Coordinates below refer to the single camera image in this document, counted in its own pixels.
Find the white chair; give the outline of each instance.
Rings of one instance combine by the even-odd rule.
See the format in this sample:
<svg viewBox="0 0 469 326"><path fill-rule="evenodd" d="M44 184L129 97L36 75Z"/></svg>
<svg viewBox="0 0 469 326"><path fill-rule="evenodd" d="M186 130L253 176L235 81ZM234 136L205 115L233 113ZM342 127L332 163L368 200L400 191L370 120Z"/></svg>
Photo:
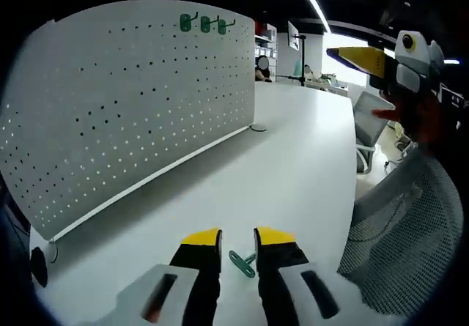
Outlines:
<svg viewBox="0 0 469 326"><path fill-rule="evenodd" d="M374 145L387 122L372 115L372 110L393 108L388 101L368 92L362 92L353 107L357 138L357 174L368 174L372 170Z"/></svg>
<svg viewBox="0 0 469 326"><path fill-rule="evenodd" d="M443 277L462 224L459 194L444 168L412 149L355 202L338 272L378 313L409 317Z"/></svg>

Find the white pegboard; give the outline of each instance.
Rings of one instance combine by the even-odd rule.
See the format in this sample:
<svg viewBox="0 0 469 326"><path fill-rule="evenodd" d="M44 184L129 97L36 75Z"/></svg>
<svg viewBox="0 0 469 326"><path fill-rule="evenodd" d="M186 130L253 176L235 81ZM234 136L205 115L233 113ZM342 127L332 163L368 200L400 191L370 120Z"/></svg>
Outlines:
<svg viewBox="0 0 469 326"><path fill-rule="evenodd" d="M180 15L199 17L182 32ZM200 17L214 23L209 33ZM254 22L185 1L138 0L48 22L12 66L1 173L50 239L136 182L254 120Z"/></svg>

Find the monitor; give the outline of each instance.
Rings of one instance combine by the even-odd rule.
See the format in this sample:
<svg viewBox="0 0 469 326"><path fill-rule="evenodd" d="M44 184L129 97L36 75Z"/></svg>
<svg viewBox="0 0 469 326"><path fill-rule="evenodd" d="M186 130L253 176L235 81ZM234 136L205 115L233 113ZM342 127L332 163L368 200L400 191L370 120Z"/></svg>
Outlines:
<svg viewBox="0 0 469 326"><path fill-rule="evenodd" d="M288 22L288 46L296 51L300 50L300 38L298 38L298 30L290 22Z"/></svg>

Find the green hook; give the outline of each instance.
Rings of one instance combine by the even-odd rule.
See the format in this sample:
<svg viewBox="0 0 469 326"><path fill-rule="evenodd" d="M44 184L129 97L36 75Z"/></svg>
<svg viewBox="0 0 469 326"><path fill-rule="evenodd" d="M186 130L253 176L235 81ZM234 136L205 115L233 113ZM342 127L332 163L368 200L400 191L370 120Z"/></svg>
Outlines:
<svg viewBox="0 0 469 326"><path fill-rule="evenodd" d="M180 28L181 28L181 31L183 32L189 32L192 28L191 26L191 22L193 20L195 20L196 18L199 17L199 11L196 12L196 15L191 17L191 15L187 14L187 13L183 13L181 16L180 16Z"/></svg>
<svg viewBox="0 0 469 326"><path fill-rule="evenodd" d="M244 260L239 255L237 255L234 251L229 251L228 255L229 255L229 259L233 262L234 265L236 265L238 269L241 270L241 272L243 272L249 278L254 278L254 276L256 275L256 272L249 265L254 260L256 260L256 253L251 254Z"/></svg>
<svg viewBox="0 0 469 326"><path fill-rule="evenodd" d="M236 20L233 20L233 23L226 24L225 20L218 21L218 33L221 35L226 34L226 27L234 26L236 24Z"/></svg>
<svg viewBox="0 0 469 326"><path fill-rule="evenodd" d="M220 20L220 16L217 15L217 19L214 21L211 21L209 17L207 16L202 16L200 17L200 30L203 31L204 33L209 33L210 32L210 25L212 23L218 22Z"/></svg>

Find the white table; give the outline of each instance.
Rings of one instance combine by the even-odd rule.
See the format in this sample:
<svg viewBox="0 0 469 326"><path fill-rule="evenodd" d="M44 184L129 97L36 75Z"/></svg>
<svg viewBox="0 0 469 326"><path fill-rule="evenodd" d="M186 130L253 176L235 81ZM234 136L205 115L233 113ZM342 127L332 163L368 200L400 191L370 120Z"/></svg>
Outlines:
<svg viewBox="0 0 469 326"><path fill-rule="evenodd" d="M265 325L257 278L228 251L254 252L253 228L294 232L311 262L336 269L355 195L355 129L350 100L299 86L256 84L256 121L241 134L174 168L58 241L50 282L39 296L64 325L114 308L118 292L180 241L221 227L221 296L214 325ZM32 246L38 237L32 235Z"/></svg>
<svg viewBox="0 0 469 326"><path fill-rule="evenodd" d="M329 92L341 95L342 97L348 97L348 90L344 88L339 88L337 86L329 86L327 84L313 82L313 81L305 81L305 86L308 88L320 89L324 88L327 89Z"/></svg>

